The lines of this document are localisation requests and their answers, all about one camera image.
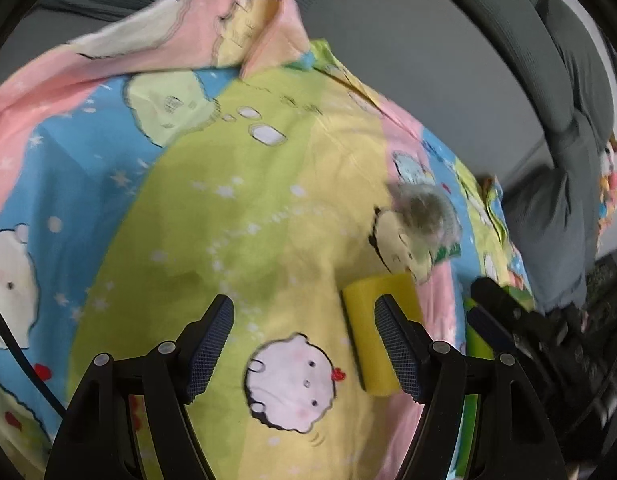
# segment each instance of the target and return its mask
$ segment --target black cable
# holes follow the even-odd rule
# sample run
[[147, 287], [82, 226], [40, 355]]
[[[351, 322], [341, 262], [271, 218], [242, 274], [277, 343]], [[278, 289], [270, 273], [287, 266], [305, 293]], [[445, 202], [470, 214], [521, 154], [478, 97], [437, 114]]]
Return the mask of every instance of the black cable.
[[3, 339], [4, 343], [6, 344], [8, 351], [15, 358], [15, 361], [17, 362], [17, 364], [20, 366], [22, 371], [29, 378], [29, 381], [31, 381], [31, 383], [37, 388], [39, 393], [42, 394], [44, 399], [47, 400], [47, 402], [51, 405], [51, 407], [56, 412], [58, 412], [58, 415], [61, 418], [64, 418], [64, 415], [66, 415], [66, 409], [64, 408], [62, 403], [59, 401], [59, 399], [53, 394], [50, 388], [46, 385], [46, 383], [44, 383], [44, 381], [42, 381], [38, 377], [38, 375], [35, 373], [35, 370], [29, 363], [26, 356], [24, 355], [24, 352], [22, 352], [22, 349], [20, 348], [20, 346], [17, 344], [17, 341], [15, 340], [13, 333], [11, 332], [8, 325], [4, 321], [4, 318], [2, 317], [1, 313], [0, 313], [0, 336]]

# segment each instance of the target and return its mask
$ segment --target screw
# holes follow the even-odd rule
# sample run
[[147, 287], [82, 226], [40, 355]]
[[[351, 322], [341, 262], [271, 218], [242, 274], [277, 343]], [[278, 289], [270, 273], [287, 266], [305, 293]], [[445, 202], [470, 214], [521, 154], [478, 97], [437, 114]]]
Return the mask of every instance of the screw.
[[515, 364], [515, 358], [511, 354], [502, 354], [499, 356], [499, 360], [506, 366], [512, 366]]
[[435, 341], [432, 344], [432, 349], [438, 354], [447, 354], [450, 352], [450, 345], [445, 341]]
[[93, 359], [93, 363], [95, 366], [104, 366], [109, 360], [108, 354], [97, 354], [95, 359]]
[[172, 341], [164, 341], [160, 346], [157, 347], [157, 351], [160, 354], [170, 354], [175, 350], [175, 343]]

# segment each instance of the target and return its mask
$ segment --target yellow sponge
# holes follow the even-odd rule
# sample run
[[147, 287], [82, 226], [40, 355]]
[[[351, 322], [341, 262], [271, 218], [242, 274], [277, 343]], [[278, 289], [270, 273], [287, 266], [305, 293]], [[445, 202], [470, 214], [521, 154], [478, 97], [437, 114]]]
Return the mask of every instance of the yellow sponge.
[[386, 397], [401, 390], [375, 326], [375, 301], [382, 294], [392, 295], [408, 319], [422, 322], [417, 291], [410, 272], [359, 280], [341, 292], [351, 323], [365, 390], [378, 397]]

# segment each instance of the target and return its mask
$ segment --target cartoon print blanket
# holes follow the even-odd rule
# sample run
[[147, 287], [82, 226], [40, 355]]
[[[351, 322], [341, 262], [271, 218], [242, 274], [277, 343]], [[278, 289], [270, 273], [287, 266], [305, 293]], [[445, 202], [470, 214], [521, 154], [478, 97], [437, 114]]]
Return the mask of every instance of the cartoon print blanket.
[[[144, 354], [227, 294], [234, 328], [189, 407], [217, 478], [394, 478], [421, 410], [361, 389], [338, 291], [410, 268], [379, 221], [399, 180], [457, 211], [461, 254], [418, 295], [460, 348], [470, 282], [527, 281], [496, 181], [310, 43], [294, 0], [158, 0], [0, 87], [0, 312], [68, 405], [97, 353]], [[40, 478], [60, 421], [4, 348], [0, 443]]]

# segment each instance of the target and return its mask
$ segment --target cartoon bear print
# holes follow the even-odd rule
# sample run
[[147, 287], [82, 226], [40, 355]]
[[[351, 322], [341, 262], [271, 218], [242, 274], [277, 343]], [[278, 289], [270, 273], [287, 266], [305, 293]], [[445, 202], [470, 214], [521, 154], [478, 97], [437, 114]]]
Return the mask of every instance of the cartoon bear print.
[[234, 0], [226, 16], [216, 19], [219, 35], [213, 65], [239, 65], [280, 8], [280, 0]]
[[205, 128], [220, 114], [220, 104], [208, 98], [192, 70], [134, 75], [126, 83], [124, 99], [138, 129], [162, 148], [181, 134]]
[[435, 185], [435, 177], [431, 171], [425, 168], [419, 160], [415, 160], [407, 153], [393, 152], [393, 163], [402, 182], [407, 184]]
[[70, 42], [90, 59], [124, 56], [157, 48], [180, 28], [192, 0], [157, 0], [128, 18]]
[[[29, 347], [29, 330], [37, 320], [40, 294], [27, 243], [25, 224], [0, 231], [0, 314], [20, 348]], [[0, 349], [5, 348], [0, 336]]]
[[244, 392], [251, 415], [269, 428], [308, 433], [336, 397], [346, 377], [322, 349], [301, 333], [273, 340], [250, 357]]
[[410, 272], [416, 281], [421, 282], [431, 273], [431, 253], [422, 248], [418, 254], [413, 254], [411, 238], [397, 211], [375, 208], [375, 221], [368, 241], [391, 274]]
[[483, 268], [486, 272], [486, 275], [499, 283], [499, 277], [497, 275], [497, 269], [495, 267], [495, 262], [493, 261], [493, 255], [491, 253], [485, 253], [483, 256]]

